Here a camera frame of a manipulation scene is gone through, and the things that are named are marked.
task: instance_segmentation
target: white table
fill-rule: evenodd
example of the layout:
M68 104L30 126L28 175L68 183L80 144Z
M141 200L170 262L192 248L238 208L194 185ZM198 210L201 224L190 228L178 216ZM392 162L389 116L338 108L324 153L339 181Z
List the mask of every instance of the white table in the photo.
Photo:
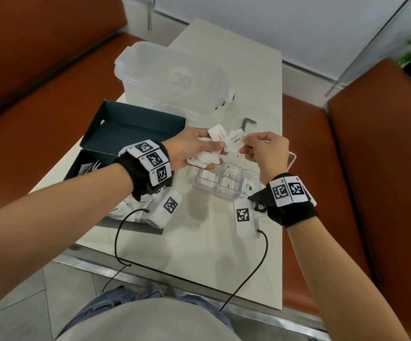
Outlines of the white table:
M237 114L233 118L241 107L255 114L271 112L275 124L278 122L275 127L279 127L281 52L200 19L188 26L170 48L214 62L228 72L231 86L236 90L236 101L226 113L232 122L241 121ZM125 96L118 101L126 102ZM79 151L78 142L32 191L62 181ZM174 187L184 199L163 235L123 230L118 253L147 267L232 293L259 263L265 241L263 237L240 239L236 235L232 204L192 191L191 182L187 181L191 170L186 168L175 175ZM267 257L237 296L282 309L282 227L263 218L260 228L269 239ZM95 226L77 243L113 255L115 235L115 229Z

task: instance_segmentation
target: seat backrest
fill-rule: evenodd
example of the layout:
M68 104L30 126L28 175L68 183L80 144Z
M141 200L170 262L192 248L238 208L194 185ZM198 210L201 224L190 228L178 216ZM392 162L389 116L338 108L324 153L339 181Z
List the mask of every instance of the seat backrest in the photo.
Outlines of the seat backrest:
M0 0L0 103L125 24L122 0Z
M385 59L328 108L381 292L411 336L411 79Z

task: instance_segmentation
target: person's left hand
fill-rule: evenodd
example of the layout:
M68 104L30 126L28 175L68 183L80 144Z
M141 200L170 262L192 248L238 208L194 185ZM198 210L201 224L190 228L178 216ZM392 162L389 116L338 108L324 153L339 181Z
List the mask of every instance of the person's left hand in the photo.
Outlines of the person's left hand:
M207 128L187 127L175 137L163 141L163 145L165 145L169 154L171 170L177 171L186 167L188 165L186 160L197 156L201 152L213 152L225 148L226 144L223 141L202 141L198 139L198 136L209 138L207 131ZM205 169L213 170L214 167L215 165L209 164Z

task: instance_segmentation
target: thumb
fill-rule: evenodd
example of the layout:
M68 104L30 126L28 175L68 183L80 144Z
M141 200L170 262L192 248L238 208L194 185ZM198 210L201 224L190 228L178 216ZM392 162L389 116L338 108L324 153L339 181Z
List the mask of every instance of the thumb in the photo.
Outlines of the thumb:
M226 147L226 144L223 141L202 141L198 140L199 143L199 151L204 152L204 151L210 151L210 152L215 152L222 150L223 148Z
M264 141L259 140L257 136L251 135L243 137L242 142L244 144L247 144L249 147L253 147L254 149L258 148L261 145L261 143L264 143Z

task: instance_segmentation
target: open cardboard box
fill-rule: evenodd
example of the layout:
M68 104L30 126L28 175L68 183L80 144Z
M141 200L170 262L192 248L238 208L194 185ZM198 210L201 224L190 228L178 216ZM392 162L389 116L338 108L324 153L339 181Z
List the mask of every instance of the open cardboard box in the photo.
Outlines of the open cardboard box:
M82 150L65 179L77 177L83 164L99 160L99 169L106 167L114 162L122 148L147 139L165 141L184 128L184 117L105 100L85 132L80 143ZM106 216L97 226L118 228L120 223L120 220ZM122 229L159 235L163 233L163 229L132 221L124 221Z

